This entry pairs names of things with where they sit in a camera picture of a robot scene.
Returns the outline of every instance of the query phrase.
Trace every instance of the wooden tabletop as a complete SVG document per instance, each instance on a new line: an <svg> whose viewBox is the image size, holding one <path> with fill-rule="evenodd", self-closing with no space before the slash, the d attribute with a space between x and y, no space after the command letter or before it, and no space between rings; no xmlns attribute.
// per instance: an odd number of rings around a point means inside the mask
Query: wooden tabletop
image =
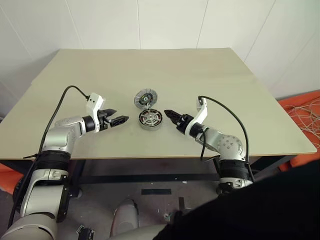
<svg viewBox="0 0 320 240"><path fill-rule="evenodd" d="M228 106L249 136L251 156L295 155L316 151L287 113L230 48L178 50L62 49L0 124L0 159L21 159L37 152L44 129L68 85L106 98L104 109L129 116L121 125L81 137L73 159L198 157L202 146L175 129L164 110L195 116L197 96ZM164 119L157 131L138 124L135 95L151 88L152 107ZM87 116L86 101L71 89L55 118ZM205 125L245 142L241 127L220 106L208 101ZM207 150L206 156L215 155Z"/></svg>

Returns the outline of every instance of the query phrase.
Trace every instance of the robotic arm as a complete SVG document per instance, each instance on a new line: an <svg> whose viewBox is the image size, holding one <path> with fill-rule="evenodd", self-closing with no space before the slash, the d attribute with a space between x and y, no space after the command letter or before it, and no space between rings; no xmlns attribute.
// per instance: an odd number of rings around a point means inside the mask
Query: robotic arm
<svg viewBox="0 0 320 240"><path fill-rule="evenodd" d="M88 132L100 132L121 125L128 116L110 119L116 110L101 110L105 99L92 93L86 104L88 116L65 118L55 123L45 137L41 154L21 199L20 219L2 236L2 240L55 240L57 222L68 211L68 167L75 142Z"/></svg>
<svg viewBox="0 0 320 240"><path fill-rule="evenodd" d="M233 189L244 188L253 183L249 166L246 161L246 151L241 141L233 135L202 125L208 115L207 100L199 99L197 102L198 114L196 117L188 114L179 114L173 110L164 113L177 126L176 129L187 137L194 138L196 142L219 156L219 189L222 193L229 193Z"/></svg>

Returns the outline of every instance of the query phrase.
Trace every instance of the black cloth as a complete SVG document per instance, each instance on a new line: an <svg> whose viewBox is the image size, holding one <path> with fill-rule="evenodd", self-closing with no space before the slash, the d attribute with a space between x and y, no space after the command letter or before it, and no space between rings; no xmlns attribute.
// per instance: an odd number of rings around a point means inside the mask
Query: black cloth
<svg viewBox="0 0 320 240"><path fill-rule="evenodd" d="M218 197L154 240L319 240L320 161Z"/></svg>

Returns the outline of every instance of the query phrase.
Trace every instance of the metal gear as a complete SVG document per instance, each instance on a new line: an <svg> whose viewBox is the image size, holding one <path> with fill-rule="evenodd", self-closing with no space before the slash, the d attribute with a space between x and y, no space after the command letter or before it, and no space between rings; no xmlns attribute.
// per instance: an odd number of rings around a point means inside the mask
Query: metal gear
<svg viewBox="0 0 320 240"><path fill-rule="evenodd" d="M158 130L162 125L162 114L155 109L143 110L139 115L140 126L149 131Z"/></svg>
<svg viewBox="0 0 320 240"><path fill-rule="evenodd" d="M141 110L150 109L158 99L158 95L156 91L146 88L142 89L140 92L137 93L134 97L134 104L137 108Z"/></svg>

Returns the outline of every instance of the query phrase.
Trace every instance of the white wall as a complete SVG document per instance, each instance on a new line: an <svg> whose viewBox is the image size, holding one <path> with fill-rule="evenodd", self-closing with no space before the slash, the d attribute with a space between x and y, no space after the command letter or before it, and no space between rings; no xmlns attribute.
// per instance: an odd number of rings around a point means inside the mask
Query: white wall
<svg viewBox="0 0 320 240"><path fill-rule="evenodd" d="M320 89L319 0L0 0L0 115L58 49L231 47L276 97Z"/></svg>

